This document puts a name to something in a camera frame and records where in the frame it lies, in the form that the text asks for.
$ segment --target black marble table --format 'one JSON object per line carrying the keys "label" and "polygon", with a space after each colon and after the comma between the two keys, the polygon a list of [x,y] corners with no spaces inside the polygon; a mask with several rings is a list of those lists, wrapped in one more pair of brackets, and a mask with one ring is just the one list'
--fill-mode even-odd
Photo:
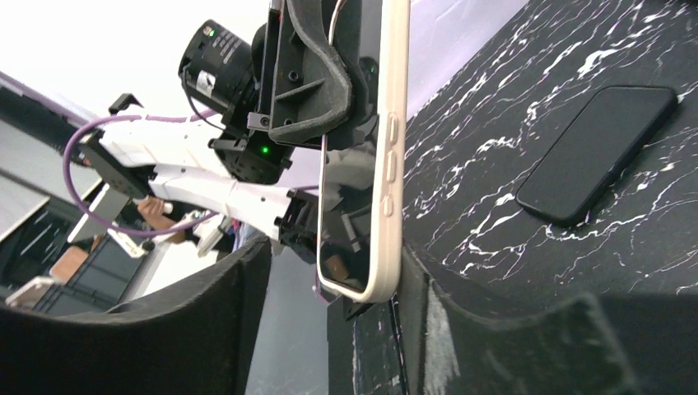
{"label": "black marble table", "polygon": [[[531,169],[618,84],[670,86],[681,108],[585,223],[522,211],[514,195]],[[583,291],[696,292],[696,88],[695,2],[532,0],[408,124],[406,239],[534,307]]]}

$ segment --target smartphone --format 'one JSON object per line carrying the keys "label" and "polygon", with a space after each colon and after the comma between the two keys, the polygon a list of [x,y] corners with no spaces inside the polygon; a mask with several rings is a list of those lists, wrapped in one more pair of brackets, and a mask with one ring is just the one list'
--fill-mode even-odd
{"label": "smartphone", "polygon": [[389,300],[400,278],[409,26],[410,0],[346,0],[337,14],[354,133],[322,140],[318,275],[356,302]]}
{"label": "smartphone", "polygon": [[603,88],[524,181],[516,201],[554,225],[579,224],[677,107],[671,88]]}

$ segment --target phone side button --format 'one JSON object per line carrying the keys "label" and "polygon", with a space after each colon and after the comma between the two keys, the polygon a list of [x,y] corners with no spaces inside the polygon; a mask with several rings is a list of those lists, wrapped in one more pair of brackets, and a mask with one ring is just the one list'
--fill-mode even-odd
{"label": "phone side button", "polygon": [[393,214],[393,197],[388,195],[383,198],[383,215],[391,216]]}
{"label": "phone side button", "polygon": [[388,160],[387,164],[385,166],[385,180],[388,181],[389,183],[392,183],[395,181],[395,173],[397,171],[396,165],[398,164],[398,157],[395,155],[395,152],[388,152]]}
{"label": "phone side button", "polygon": [[398,143],[398,136],[400,136],[400,126],[398,125],[398,117],[390,113],[388,116],[388,135],[390,136],[390,144],[397,144]]}

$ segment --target hand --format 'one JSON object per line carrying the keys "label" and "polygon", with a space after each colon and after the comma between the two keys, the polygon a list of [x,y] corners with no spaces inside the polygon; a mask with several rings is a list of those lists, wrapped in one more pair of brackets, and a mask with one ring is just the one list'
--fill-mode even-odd
{"label": "hand", "polygon": [[165,201],[157,197],[149,196],[138,203],[138,212],[145,218],[157,218],[165,213]]}

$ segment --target sticker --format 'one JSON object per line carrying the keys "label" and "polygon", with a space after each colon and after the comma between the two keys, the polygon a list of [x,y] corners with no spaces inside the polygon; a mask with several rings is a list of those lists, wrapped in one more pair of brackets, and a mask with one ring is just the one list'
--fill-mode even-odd
{"label": "sticker", "polygon": [[200,71],[197,78],[197,91],[206,97],[211,97],[213,87],[216,85],[216,76],[211,73]]}

